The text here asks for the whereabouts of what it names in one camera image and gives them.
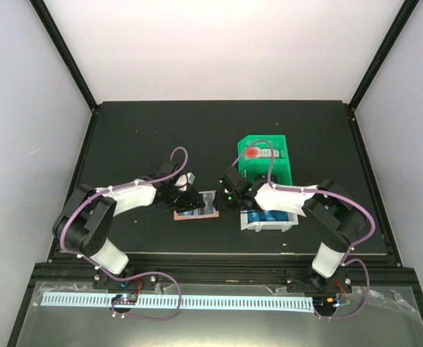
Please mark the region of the pink card holder wallet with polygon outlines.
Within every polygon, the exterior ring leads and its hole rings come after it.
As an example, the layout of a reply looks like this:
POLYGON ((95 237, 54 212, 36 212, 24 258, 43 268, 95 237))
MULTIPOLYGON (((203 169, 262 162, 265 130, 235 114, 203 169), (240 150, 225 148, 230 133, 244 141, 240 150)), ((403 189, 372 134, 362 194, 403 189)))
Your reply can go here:
POLYGON ((186 213, 177 214, 174 212, 174 220, 198 220, 198 219, 207 219, 207 218, 217 218, 219 216, 219 212, 215 211, 214 215, 199 215, 199 209, 190 210, 186 213))

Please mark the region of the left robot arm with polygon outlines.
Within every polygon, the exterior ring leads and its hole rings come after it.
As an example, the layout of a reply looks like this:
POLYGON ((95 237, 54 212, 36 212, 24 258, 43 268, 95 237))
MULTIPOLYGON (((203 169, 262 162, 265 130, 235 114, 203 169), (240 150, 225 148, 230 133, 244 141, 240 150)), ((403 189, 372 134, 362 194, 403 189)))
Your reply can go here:
POLYGON ((76 188, 56 219, 52 232, 64 252, 86 257, 109 271, 118 288, 134 283, 135 271, 127 266, 129 258, 109 240, 113 219, 139 207, 163 203, 177 213, 205 206, 202 195, 193 187, 193 173, 172 160, 151 175, 127 184, 76 188))

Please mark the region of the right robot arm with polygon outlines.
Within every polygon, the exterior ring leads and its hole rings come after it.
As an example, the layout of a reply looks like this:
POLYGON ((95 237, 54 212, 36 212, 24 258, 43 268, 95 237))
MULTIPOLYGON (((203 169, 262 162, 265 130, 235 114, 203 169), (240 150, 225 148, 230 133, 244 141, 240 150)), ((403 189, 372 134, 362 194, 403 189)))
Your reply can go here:
POLYGON ((291 278, 315 293, 325 293, 335 282, 335 272, 346 265, 355 246, 368 240, 376 224, 371 213, 342 194, 334 181, 309 187, 286 186, 270 179, 252 183, 233 166, 219 179, 213 207, 219 211, 280 211, 312 219, 317 224, 320 245, 310 269, 301 278, 291 278))

